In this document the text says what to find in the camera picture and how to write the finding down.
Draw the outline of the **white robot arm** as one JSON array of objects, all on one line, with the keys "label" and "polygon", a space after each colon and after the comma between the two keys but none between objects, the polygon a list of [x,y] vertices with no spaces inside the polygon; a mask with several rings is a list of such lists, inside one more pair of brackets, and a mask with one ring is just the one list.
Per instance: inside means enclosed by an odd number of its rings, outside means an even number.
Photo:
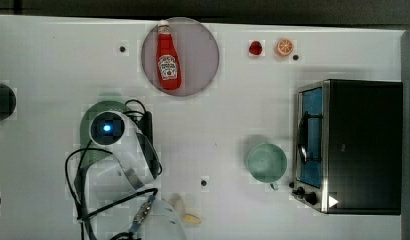
[{"label": "white robot arm", "polygon": [[81,222],[89,240],[187,240],[176,210],[152,186],[159,159],[149,139],[125,114],[103,111],[88,125],[106,155],[80,174]]}]

